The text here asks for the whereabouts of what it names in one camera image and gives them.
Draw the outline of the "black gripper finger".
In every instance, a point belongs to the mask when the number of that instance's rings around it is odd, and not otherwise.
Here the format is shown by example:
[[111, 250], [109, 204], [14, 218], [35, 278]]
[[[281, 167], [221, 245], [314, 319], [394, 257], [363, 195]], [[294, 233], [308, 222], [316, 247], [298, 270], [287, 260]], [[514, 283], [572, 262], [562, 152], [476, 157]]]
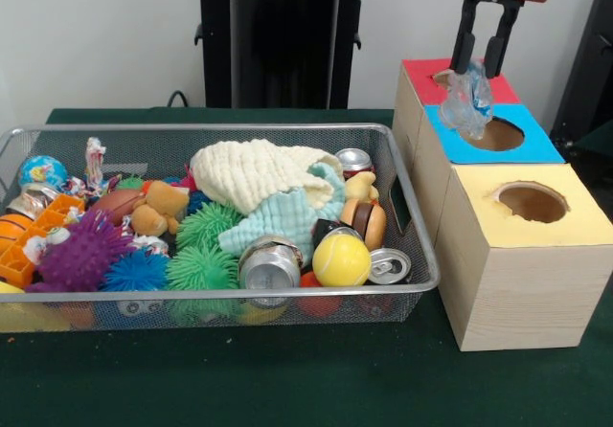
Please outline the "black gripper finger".
[[473, 26], [479, 0], [464, 0], [461, 21], [456, 36], [450, 69], [458, 75], [463, 75], [470, 63], [475, 43]]
[[496, 78], [501, 73], [511, 31], [520, 9], [524, 6], [524, 2], [509, 0], [503, 2], [502, 5], [504, 10], [500, 17], [496, 34], [489, 39], [484, 58], [486, 77], [488, 79]]

